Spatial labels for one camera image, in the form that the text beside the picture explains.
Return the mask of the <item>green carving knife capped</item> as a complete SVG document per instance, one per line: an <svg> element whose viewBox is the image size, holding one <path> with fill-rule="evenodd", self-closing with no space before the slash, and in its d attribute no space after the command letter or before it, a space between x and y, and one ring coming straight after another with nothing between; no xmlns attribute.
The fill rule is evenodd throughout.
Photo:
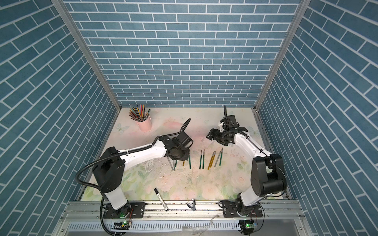
<svg viewBox="0 0 378 236"><path fill-rule="evenodd" d="M199 162L199 169L202 169L202 160L203 160L203 151L200 152L200 162Z"/></svg>

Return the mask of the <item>silver carving knife capped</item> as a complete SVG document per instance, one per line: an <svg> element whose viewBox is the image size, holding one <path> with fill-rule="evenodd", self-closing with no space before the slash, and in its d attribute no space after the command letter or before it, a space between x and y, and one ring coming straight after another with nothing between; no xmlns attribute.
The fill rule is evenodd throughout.
<svg viewBox="0 0 378 236"><path fill-rule="evenodd" d="M222 149L221 149L221 151L219 152L217 158L215 159L214 168L217 166L221 154L222 154Z"/></svg>

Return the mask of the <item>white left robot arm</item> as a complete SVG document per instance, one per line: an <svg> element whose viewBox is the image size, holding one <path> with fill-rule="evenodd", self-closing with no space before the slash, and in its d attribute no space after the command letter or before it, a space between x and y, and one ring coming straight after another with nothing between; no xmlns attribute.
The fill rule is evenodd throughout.
<svg viewBox="0 0 378 236"><path fill-rule="evenodd" d="M126 206L128 200L122 190L124 172L144 162L159 158L173 161L186 161L190 157L190 147L194 141L180 131L174 134L157 136L151 144L128 150L108 148L101 156L99 163L92 168L102 197L110 202L114 210Z"/></svg>

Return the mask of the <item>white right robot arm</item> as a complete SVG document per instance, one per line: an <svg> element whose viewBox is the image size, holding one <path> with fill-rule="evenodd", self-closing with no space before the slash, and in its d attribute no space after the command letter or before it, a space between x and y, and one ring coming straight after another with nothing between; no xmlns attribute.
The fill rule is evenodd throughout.
<svg viewBox="0 0 378 236"><path fill-rule="evenodd" d="M211 129L206 138L224 146L235 144L252 159L251 186L238 194L236 205L239 209L257 205L265 197L286 191L283 158L259 145L248 130L240 126L234 115L225 115L220 120L219 128Z"/></svg>

